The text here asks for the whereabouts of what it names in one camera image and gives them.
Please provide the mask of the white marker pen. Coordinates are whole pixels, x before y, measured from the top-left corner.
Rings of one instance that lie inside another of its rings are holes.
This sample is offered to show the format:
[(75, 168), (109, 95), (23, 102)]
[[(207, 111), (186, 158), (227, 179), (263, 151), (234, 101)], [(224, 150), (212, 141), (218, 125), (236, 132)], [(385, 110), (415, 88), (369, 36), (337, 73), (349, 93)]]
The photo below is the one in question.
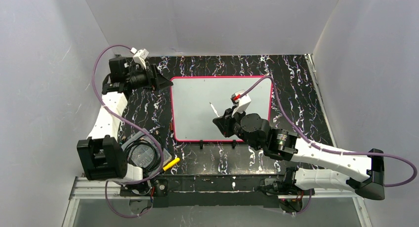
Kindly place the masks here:
[(209, 104), (210, 104), (211, 109), (213, 110), (214, 114), (216, 115), (216, 117), (220, 117), (220, 115), (219, 115), (218, 111), (216, 110), (215, 106), (211, 102)]

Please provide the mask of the pink framed whiteboard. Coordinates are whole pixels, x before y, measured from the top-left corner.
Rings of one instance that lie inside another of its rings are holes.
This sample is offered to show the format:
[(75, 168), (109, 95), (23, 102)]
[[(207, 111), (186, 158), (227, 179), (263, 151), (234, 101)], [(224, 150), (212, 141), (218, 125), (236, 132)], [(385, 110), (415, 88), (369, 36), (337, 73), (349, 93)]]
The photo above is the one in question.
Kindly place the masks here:
[(249, 89), (260, 76), (173, 77), (170, 87), (174, 138), (183, 142), (228, 142), (236, 135), (224, 137), (212, 122), (216, 118), (210, 102), (219, 115), (232, 108), (231, 95)]

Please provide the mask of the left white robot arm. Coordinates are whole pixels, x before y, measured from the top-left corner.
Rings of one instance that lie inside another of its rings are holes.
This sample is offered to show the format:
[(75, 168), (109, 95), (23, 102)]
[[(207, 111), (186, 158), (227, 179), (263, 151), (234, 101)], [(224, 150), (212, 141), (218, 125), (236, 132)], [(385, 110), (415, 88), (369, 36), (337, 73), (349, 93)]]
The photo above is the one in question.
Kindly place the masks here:
[(157, 137), (144, 128), (133, 124), (143, 135), (141, 145), (150, 146), (155, 161), (140, 166), (133, 160), (133, 148), (122, 148), (118, 142), (122, 117), (128, 99), (137, 89), (159, 91), (173, 86), (155, 64), (146, 65), (142, 57), (135, 56), (132, 62), (125, 57), (109, 60), (110, 73), (102, 83), (102, 90), (94, 89), (101, 108), (96, 122), (87, 135), (77, 143), (77, 152), (86, 178), (90, 181), (113, 181), (138, 183), (154, 177), (164, 166), (164, 152)]

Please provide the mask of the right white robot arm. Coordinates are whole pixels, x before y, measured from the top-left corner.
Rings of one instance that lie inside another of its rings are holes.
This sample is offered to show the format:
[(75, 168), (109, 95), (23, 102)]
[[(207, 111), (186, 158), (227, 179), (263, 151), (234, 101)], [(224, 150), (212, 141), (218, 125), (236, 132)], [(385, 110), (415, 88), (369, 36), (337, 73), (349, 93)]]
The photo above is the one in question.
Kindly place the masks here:
[(237, 136), (271, 159), (319, 166), (317, 170), (292, 169), (291, 181), (282, 183), (300, 190), (331, 188), (353, 191), (370, 200), (385, 199), (382, 150), (371, 149), (358, 154), (305, 141), (296, 133), (270, 126), (268, 120), (256, 113), (234, 114), (232, 109), (227, 109), (223, 116), (212, 122), (224, 137)]

